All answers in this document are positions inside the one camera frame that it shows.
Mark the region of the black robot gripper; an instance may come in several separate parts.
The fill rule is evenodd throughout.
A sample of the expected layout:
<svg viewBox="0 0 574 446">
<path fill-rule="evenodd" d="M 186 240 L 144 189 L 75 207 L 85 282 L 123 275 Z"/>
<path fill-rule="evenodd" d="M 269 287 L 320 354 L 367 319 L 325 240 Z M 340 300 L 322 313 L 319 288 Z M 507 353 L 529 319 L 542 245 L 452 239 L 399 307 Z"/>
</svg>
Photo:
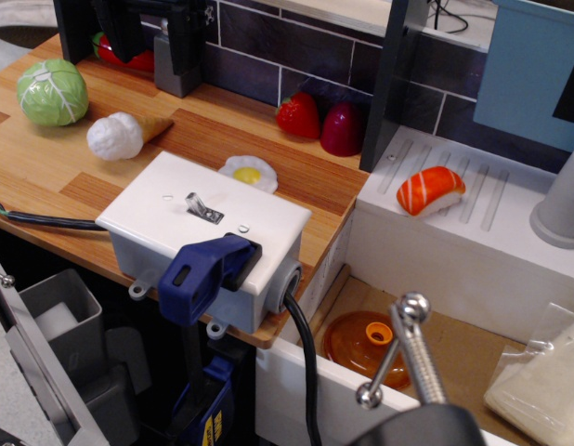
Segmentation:
<svg viewBox="0 0 574 446">
<path fill-rule="evenodd" d="M 114 55 L 124 63 L 142 52 L 139 14 L 167 18 L 168 39 L 174 74 L 184 75 L 202 61 L 205 1 L 103 0 L 92 1 L 99 25 Z"/>
</svg>

